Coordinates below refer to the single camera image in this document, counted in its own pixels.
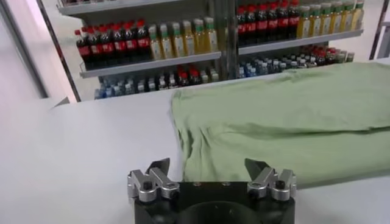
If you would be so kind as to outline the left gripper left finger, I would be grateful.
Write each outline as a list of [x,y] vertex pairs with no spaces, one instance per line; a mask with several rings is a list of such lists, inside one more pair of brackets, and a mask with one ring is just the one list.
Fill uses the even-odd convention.
[[158,197],[175,200],[180,195],[180,184],[168,178],[170,159],[153,161],[145,173],[131,170],[127,176],[127,195],[143,203],[152,203]]

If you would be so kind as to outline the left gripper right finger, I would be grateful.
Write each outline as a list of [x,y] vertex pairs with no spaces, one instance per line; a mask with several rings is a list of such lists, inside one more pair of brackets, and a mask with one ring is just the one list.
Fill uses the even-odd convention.
[[296,197],[297,177],[292,170],[283,169],[278,173],[266,162],[249,158],[244,163],[251,178],[247,183],[250,198],[259,200],[271,197],[276,201],[288,201]]

